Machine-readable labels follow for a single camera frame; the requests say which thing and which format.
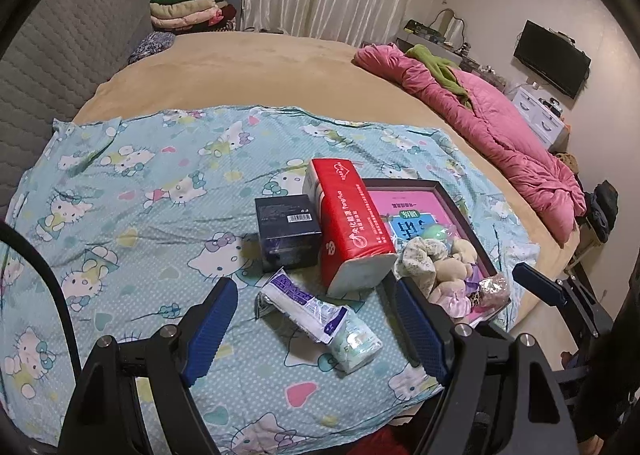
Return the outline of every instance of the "metal screw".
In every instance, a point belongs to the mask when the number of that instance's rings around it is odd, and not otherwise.
[[[458,336],[462,336],[463,338],[471,336],[471,333],[474,331],[466,323],[458,323],[454,327],[454,330]]]
[[[98,345],[101,349],[108,347],[109,345],[111,345],[111,342],[113,341],[113,338],[109,335],[107,336],[100,336],[97,340],[97,342],[95,342],[96,345]]]
[[[520,341],[526,347],[532,347],[536,344],[536,339],[531,334],[523,334],[522,336],[520,336]]]
[[[178,334],[178,327],[175,325],[165,325],[160,329],[160,336],[163,338],[173,338]]]

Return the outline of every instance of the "light blue blanket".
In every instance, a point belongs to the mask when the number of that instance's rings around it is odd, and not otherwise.
[[[191,389],[223,453],[294,454],[353,441],[438,390],[407,363],[378,291],[344,295],[384,343],[350,375],[279,313],[254,320],[255,295],[268,279],[254,198],[300,193],[309,159],[351,159],[362,177],[440,181],[509,276],[538,254],[503,195],[434,128],[218,107],[55,129],[7,220],[58,277],[83,360],[104,334],[129,341],[177,323],[222,275],[238,285],[238,311],[209,374]],[[6,249],[0,262],[2,402],[28,435],[56,443],[74,387],[58,315],[30,266]],[[316,268],[292,278],[321,294]],[[514,286],[503,326],[513,323],[521,295]],[[146,379],[138,390],[162,453]]]

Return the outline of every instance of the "television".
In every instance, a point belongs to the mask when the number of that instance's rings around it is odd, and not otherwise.
[[[589,75],[591,58],[531,20],[527,20],[513,55],[571,98],[578,95]]]

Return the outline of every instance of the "red tissue pack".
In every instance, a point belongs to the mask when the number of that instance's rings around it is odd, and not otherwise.
[[[396,250],[364,182],[348,159],[312,159],[303,192],[320,216],[320,270],[327,295],[343,297],[382,281]]]

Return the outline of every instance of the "drawer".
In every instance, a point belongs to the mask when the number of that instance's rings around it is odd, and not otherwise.
[[[513,98],[513,104],[529,123],[533,122],[540,112],[540,107],[533,101],[533,98],[527,96],[523,91],[519,91]]]
[[[564,128],[564,123],[557,120],[546,111],[540,111],[533,119],[532,124],[540,135],[545,136],[550,142],[555,143],[556,139]]]
[[[530,125],[529,128],[531,128],[533,133],[540,140],[540,143],[542,143],[542,146],[544,146],[546,150],[551,148],[551,146],[554,144],[554,140],[549,140],[549,138],[547,136],[545,136],[544,134],[542,134],[540,132],[540,129],[538,127],[536,127],[535,125]]]

